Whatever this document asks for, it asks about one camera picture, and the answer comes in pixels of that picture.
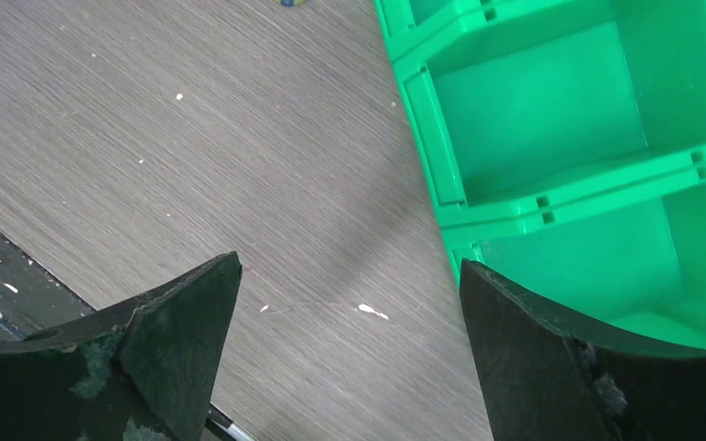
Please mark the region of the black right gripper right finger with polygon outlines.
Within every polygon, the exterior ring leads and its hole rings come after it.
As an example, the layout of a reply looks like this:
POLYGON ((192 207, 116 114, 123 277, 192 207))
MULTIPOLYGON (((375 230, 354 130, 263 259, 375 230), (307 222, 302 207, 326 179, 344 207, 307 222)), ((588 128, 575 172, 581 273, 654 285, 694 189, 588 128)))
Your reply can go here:
POLYGON ((497 440, 706 440, 706 350, 633 333, 464 260, 460 301, 497 440))

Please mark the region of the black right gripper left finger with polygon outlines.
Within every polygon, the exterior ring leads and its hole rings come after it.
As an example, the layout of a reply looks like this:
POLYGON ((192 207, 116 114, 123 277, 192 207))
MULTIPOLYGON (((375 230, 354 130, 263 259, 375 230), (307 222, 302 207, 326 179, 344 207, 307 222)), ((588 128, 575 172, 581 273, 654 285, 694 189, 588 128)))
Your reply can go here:
POLYGON ((198 440, 243 268, 221 254, 161 286, 0 341, 0 440, 198 440))

